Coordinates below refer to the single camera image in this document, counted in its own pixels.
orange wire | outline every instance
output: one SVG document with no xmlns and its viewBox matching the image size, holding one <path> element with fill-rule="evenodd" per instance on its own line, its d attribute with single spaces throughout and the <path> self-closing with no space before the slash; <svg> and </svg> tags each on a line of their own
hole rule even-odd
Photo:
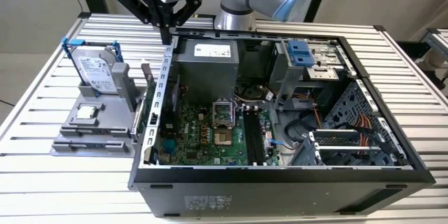
<svg viewBox="0 0 448 224">
<path fill-rule="evenodd" d="M 361 117 L 361 127 L 363 127 L 363 117 L 361 114 L 358 116 Z M 359 135 L 359 146 L 363 146 L 365 138 L 361 133 L 358 133 L 358 135 Z"/>
<path fill-rule="evenodd" d="M 315 117 L 315 121 L 317 121 L 317 128 L 321 129 L 321 124 L 319 124 L 319 119 L 318 119 L 318 115 L 317 115 L 317 110 L 315 110 L 315 99 L 314 99 L 314 103 L 313 103 L 313 109 L 314 109 L 314 117 Z"/>
</svg>

metal workbench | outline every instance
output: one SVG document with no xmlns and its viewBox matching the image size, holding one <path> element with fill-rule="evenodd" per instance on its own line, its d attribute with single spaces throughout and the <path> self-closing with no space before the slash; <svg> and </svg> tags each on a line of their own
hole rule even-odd
<svg viewBox="0 0 448 224">
<path fill-rule="evenodd" d="M 211 28 L 191 18 L 189 27 Z M 202 218 L 187 222 L 448 222 L 448 102 L 389 34 L 373 26 L 257 21 L 265 33 L 345 36 L 437 183 L 369 216 Z M 157 78 L 163 47 L 151 27 L 130 16 L 77 19 L 67 38 L 121 43 L 130 76 L 143 84 L 139 62 Z M 0 223 L 158 223 L 139 196 L 127 191 L 129 158 L 51 157 L 59 124 L 78 96 L 78 77 L 59 46 L 0 126 Z"/>
<path fill-rule="evenodd" d="M 422 41 L 448 57 L 448 29 L 427 28 Z"/>
</svg>

blue plastic latch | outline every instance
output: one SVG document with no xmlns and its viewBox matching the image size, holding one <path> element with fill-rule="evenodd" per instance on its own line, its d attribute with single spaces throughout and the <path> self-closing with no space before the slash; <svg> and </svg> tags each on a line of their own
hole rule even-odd
<svg viewBox="0 0 448 224">
<path fill-rule="evenodd" d="M 314 64 L 313 56 L 309 53 L 306 42 L 289 40 L 286 42 L 287 54 L 294 66 L 310 67 Z"/>
<path fill-rule="evenodd" d="M 170 155 L 174 155 L 174 153 L 175 153 L 175 140 L 165 139 L 161 142 L 161 147 L 162 147 L 165 153 L 169 153 Z"/>
<path fill-rule="evenodd" d="M 115 54 L 115 58 L 117 58 L 117 62 L 123 62 L 122 60 L 122 55 L 121 55 L 121 47 L 119 44 L 117 43 L 117 41 L 114 40 L 111 43 L 111 46 L 114 48 L 114 54 Z"/>
<path fill-rule="evenodd" d="M 82 39 L 70 39 L 67 44 L 70 46 L 82 46 L 85 44 L 85 40 Z"/>
</svg>

blue tab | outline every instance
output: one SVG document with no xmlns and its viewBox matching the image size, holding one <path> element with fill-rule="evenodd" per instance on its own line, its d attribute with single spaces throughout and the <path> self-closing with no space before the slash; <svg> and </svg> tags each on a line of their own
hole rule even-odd
<svg viewBox="0 0 448 224">
<path fill-rule="evenodd" d="M 70 46 L 82 46 L 85 44 L 85 40 L 82 39 L 70 39 L 67 44 Z"/>
<path fill-rule="evenodd" d="M 313 56 L 309 53 L 306 42 L 289 40 L 286 42 L 287 54 L 294 66 L 310 67 L 314 64 Z"/>
<path fill-rule="evenodd" d="M 121 55 L 121 47 L 115 40 L 113 41 L 111 46 L 114 48 L 117 62 L 123 62 L 122 55 Z"/>
<path fill-rule="evenodd" d="M 285 145 L 285 143 L 279 140 L 274 140 L 274 139 L 269 139 L 269 143 L 273 143 L 273 144 L 279 144 L 279 145 Z"/>
</svg>

small chip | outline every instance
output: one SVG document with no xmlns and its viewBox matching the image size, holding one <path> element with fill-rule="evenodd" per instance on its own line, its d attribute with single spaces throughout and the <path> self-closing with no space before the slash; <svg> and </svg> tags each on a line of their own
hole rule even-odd
<svg viewBox="0 0 448 224">
<path fill-rule="evenodd" d="M 95 114 L 95 107 L 94 106 L 81 106 L 75 113 L 75 119 L 91 119 Z"/>
<path fill-rule="evenodd" d="M 195 152 L 186 152 L 186 159 L 197 159 L 197 153 Z"/>
</svg>

